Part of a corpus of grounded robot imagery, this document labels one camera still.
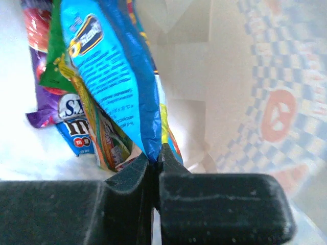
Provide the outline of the blue snack packet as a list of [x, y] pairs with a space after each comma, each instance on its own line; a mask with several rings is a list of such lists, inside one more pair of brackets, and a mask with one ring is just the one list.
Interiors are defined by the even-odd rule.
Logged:
[[63, 37], [98, 105], [155, 162], [159, 94], [149, 49], [118, 1], [62, 1]]

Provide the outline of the checkered paper bag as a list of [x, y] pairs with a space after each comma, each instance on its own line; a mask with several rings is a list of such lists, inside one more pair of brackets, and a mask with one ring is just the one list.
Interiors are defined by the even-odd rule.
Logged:
[[[326, 1], [137, 1], [194, 173], [267, 173], [292, 198], [293, 244], [326, 244]], [[1, 179], [105, 179], [54, 126], [32, 127], [20, 1], [1, 1]]]

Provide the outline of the green snack packet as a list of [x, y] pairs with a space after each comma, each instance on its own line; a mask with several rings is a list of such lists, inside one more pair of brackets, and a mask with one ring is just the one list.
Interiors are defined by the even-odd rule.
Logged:
[[61, 89], [75, 93], [76, 90], [71, 79], [76, 75], [76, 69], [71, 65], [70, 56], [63, 39], [60, 18], [61, 1], [52, 1], [52, 4], [48, 54], [45, 71], [40, 75], [39, 85], [48, 89]]

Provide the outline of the orange snack packet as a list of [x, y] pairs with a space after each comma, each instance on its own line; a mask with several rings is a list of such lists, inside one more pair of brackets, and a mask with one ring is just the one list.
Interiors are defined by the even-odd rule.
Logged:
[[72, 77], [71, 83], [80, 97], [89, 123], [89, 135], [96, 148], [98, 165], [104, 170], [120, 171], [128, 164], [134, 143], [101, 109], [79, 76]]

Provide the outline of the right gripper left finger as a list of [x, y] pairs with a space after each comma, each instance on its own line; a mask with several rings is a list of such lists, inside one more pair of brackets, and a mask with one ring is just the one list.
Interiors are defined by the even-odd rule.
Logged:
[[151, 244], [150, 164], [109, 179], [2, 181], [1, 244]]

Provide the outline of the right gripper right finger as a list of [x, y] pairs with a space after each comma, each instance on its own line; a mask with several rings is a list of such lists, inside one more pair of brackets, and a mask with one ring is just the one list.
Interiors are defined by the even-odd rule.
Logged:
[[289, 201], [266, 174], [193, 174], [168, 144], [159, 159], [163, 244], [285, 244], [296, 233]]

